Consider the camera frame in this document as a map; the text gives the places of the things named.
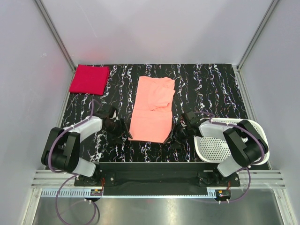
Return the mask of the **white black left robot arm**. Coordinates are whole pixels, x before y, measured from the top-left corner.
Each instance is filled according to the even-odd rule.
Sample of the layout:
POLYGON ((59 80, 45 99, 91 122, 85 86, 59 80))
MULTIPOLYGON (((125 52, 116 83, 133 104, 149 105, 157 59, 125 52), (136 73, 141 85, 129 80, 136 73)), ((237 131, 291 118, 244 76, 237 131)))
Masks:
POLYGON ((80 146, 82 141, 101 130, 111 134, 114 143, 121 141, 123 136, 132 137, 123 119, 98 117, 94 114, 69 127, 52 128, 41 163, 55 173, 82 175, 90 185, 97 185, 101 181, 101 174, 95 163, 80 157, 80 146))

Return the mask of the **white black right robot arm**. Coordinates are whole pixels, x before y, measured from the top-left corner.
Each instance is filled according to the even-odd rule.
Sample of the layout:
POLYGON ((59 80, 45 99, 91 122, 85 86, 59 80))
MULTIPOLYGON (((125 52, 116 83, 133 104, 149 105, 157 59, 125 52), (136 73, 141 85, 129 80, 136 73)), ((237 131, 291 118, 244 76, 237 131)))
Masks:
POLYGON ((214 183, 223 186, 230 175, 261 163, 269 152, 262 133, 256 130, 252 120, 229 123, 221 118, 182 118, 172 127, 162 122, 121 122, 121 135, 132 141, 170 143, 171 148, 180 149, 188 138, 193 138, 197 155, 205 148, 203 141, 216 139, 226 143, 230 155, 221 161, 213 172, 214 183))

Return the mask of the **salmon pink t shirt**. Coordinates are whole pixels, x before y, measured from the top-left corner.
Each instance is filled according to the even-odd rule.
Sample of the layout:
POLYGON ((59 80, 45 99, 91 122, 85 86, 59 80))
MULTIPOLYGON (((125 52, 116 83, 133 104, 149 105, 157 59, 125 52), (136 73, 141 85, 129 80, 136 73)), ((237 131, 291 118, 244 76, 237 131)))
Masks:
POLYGON ((172 128, 175 81, 139 77, 129 132, 130 141, 163 143, 172 128))

